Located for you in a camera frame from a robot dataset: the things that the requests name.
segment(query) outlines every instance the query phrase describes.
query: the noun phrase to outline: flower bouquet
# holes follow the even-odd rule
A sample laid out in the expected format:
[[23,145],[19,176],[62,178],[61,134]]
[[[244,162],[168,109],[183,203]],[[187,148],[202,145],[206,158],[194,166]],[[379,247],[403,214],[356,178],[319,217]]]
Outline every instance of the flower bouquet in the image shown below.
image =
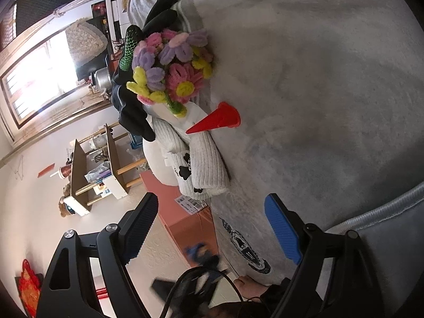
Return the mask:
[[212,54],[205,29],[186,33],[164,29],[137,44],[133,53],[134,82],[126,87],[145,105],[166,104],[176,117],[212,75]]

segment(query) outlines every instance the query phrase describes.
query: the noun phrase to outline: white label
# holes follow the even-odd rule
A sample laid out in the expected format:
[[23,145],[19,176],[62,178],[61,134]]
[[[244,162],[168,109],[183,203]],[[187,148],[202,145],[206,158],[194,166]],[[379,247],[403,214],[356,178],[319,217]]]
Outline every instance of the white label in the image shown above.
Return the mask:
[[185,195],[177,197],[175,202],[178,203],[181,208],[183,208],[190,215],[193,215],[208,206],[206,202],[197,201]]

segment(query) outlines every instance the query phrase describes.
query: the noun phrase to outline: gray blanket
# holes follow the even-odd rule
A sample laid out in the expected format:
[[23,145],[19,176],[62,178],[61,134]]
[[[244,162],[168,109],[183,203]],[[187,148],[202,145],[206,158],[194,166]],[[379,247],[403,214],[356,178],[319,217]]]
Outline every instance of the gray blanket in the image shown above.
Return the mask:
[[[155,0],[131,0],[142,24]],[[232,179],[212,200],[221,250],[240,274],[294,271],[263,213],[276,192],[322,229],[424,180],[424,34],[404,0],[181,0],[216,56],[209,112],[242,124],[212,135]]]

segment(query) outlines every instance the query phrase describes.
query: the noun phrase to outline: person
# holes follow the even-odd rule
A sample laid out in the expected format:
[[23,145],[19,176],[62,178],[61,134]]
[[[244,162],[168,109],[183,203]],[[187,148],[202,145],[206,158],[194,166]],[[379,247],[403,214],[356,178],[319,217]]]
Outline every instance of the person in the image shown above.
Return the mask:
[[[234,280],[246,302],[226,302],[209,309],[207,318],[269,318],[277,308],[287,290],[290,279],[285,278],[280,285],[265,286],[250,276],[240,276]],[[318,312],[321,298],[316,293],[309,311]]]

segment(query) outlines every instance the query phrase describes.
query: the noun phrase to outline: window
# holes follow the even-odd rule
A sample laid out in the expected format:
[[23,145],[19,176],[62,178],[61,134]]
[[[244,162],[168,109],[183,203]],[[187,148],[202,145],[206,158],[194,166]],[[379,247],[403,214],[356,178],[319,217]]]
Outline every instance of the window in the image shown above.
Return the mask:
[[5,14],[0,23],[0,50],[6,48],[16,38],[16,4]]
[[22,58],[1,80],[18,128],[73,91],[77,80],[65,31]]

